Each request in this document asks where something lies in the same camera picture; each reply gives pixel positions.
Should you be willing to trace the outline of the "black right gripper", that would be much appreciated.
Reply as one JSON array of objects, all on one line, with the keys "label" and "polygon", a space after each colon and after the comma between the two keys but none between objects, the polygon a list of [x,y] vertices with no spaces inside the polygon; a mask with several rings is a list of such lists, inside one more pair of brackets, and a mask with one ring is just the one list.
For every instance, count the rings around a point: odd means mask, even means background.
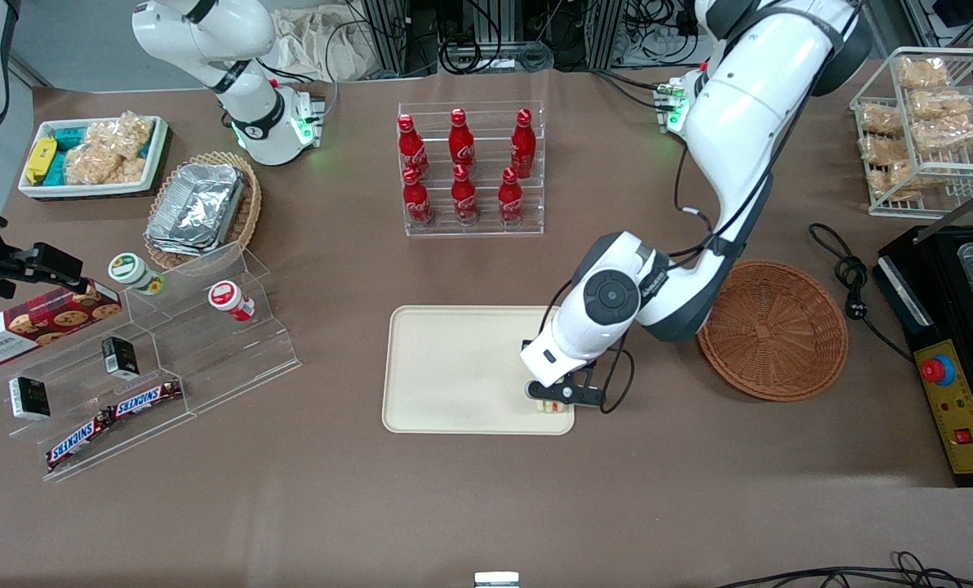
[{"label": "black right gripper", "polygon": [[46,243],[29,250],[0,244],[0,298],[12,299],[18,282],[55,284],[79,298],[97,298],[97,287],[82,276],[82,261]]}]

